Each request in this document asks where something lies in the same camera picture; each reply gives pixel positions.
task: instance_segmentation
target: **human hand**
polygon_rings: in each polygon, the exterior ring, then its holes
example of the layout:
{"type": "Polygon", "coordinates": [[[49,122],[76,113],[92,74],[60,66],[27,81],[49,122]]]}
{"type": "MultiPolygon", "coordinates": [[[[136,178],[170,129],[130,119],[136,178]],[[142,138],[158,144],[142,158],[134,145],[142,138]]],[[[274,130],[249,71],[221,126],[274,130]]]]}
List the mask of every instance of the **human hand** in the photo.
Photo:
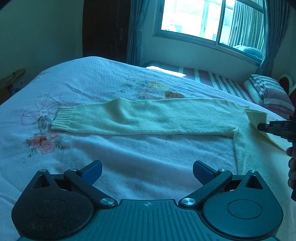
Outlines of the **human hand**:
{"type": "Polygon", "coordinates": [[[296,143],[292,143],[292,147],[289,147],[286,150],[288,156],[292,158],[289,160],[288,166],[290,168],[288,176],[288,186],[293,188],[296,182],[296,143]]]}

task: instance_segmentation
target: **wooden door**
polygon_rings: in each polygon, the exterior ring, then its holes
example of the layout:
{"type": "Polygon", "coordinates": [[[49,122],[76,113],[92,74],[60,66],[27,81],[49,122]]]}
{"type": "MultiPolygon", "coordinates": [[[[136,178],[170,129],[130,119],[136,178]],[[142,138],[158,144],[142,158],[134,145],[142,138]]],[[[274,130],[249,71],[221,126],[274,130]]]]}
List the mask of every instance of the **wooden door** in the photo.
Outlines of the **wooden door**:
{"type": "Polygon", "coordinates": [[[84,0],[83,56],[99,56],[126,63],[129,0],[84,0]]]}

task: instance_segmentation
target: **bed sheet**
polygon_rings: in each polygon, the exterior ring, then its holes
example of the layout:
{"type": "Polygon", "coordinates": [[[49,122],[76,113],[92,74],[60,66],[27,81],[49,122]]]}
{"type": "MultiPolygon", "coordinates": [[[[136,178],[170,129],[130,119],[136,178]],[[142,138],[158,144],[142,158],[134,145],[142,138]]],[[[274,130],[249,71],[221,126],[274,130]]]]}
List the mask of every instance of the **bed sheet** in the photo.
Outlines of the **bed sheet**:
{"type": "Polygon", "coordinates": [[[60,106],[102,103],[118,97],[226,99],[281,120],[261,106],[190,79],[100,57],[51,67],[0,106],[0,240],[18,239],[11,210],[39,169],[63,173],[99,159],[103,173],[94,186],[117,201],[178,201],[201,187],[192,173],[195,160],[237,173],[233,140],[226,137],[125,137],[49,129],[60,106]]]}

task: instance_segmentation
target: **striped blanket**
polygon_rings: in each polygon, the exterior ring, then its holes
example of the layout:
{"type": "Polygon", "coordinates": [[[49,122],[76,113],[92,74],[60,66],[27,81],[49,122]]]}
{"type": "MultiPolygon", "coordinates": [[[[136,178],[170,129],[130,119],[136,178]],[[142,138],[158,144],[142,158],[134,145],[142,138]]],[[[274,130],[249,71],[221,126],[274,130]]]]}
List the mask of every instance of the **striped blanket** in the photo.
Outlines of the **striped blanket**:
{"type": "Polygon", "coordinates": [[[237,97],[243,98],[247,101],[254,103],[248,91],[243,86],[239,85],[233,80],[227,79],[217,74],[213,74],[199,69],[177,67],[173,65],[163,64],[160,62],[151,62],[147,66],[147,68],[160,70],[166,73],[171,73],[180,77],[198,81],[202,84],[225,91],[229,94],[236,95],[237,97]]]}

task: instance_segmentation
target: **finger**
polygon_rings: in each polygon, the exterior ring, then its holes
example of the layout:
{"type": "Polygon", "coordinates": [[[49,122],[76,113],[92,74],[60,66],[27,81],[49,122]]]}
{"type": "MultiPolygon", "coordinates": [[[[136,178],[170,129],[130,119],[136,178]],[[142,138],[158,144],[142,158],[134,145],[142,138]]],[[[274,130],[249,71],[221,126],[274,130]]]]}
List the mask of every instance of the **finger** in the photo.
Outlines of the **finger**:
{"type": "Polygon", "coordinates": [[[293,188],[293,187],[294,187],[294,184],[295,184],[295,181],[293,181],[293,180],[291,180],[291,179],[288,180],[288,186],[289,186],[290,188],[293,188]]]}
{"type": "Polygon", "coordinates": [[[288,156],[292,156],[292,152],[293,152],[293,147],[289,147],[287,150],[286,150],[286,153],[288,156]]]}
{"type": "Polygon", "coordinates": [[[296,160],[294,158],[291,158],[288,162],[288,166],[292,170],[296,170],[296,160]]]}
{"type": "Polygon", "coordinates": [[[296,180],[296,171],[295,170],[290,170],[288,175],[291,180],[296,180]]]}

